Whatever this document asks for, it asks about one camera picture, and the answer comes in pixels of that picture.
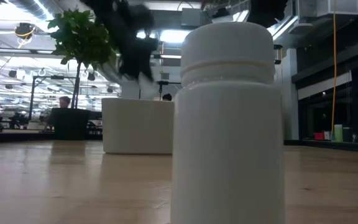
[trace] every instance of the bottle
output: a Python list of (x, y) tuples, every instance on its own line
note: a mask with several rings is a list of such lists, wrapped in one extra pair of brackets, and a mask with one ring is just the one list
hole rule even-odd
[(191, 32), (175, 98), (171, 224), (284, 224), (273, 40), (257, 24)]

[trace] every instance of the potted plant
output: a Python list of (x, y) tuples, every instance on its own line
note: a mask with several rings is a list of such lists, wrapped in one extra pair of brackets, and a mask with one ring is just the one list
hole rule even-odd
[(54, 108), (52, 110), (51, 117), (55, 120), (55, 134), (59, 139), (80, 140), (86, 136), (89, 111), (77, 109), (81, 65), (84, 65), (86, 69), (92, 65), (94, 73), (98, 65), (116, 58), (107, 30), (102, 25), (96, 25), (91, 19), (90, 11), (80, 12), (76, 9), (56, 14), (48, 24), (48, 29), (58, 28), (50, 33), (51, 38), (56, 40), (56, 49), (52, 54), (62, 55), (61, 64), (63, 65), (71, 59), (75, 59), (78, 64), (71, 109)]

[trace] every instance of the tree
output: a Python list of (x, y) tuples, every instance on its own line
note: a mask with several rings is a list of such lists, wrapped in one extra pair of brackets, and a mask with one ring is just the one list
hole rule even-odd
[(56, 40), (56, 50), (52, 54), (64, 56), (62, 65), (66, 65), (73, 58), (78, 63), (71, 108), (74, 108), (74, 105), (76, 108), (78, 104), (81, 65), (84, 64), (86, 68), (92, 65), (94, 72), (98, 64), (110, 61), (110, 57), (114, 60), (116, 58), (107, 30), (90, 19), (90, 11), (80, 12), (76, 9), (65, 11), (63, 15), (56, 14), (48, 24), (48, 29), (58, 27), (56, 32), (50, 34), (51, 38)]

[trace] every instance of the wooden surface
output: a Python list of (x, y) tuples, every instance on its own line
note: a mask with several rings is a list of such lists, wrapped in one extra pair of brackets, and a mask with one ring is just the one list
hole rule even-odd
[[(0, 224), (167, 224), (171, 161), (102, 142), (0, 144)], [(288, 147), (285, 185), (286, 224), (358, 223), (358, 152)]]

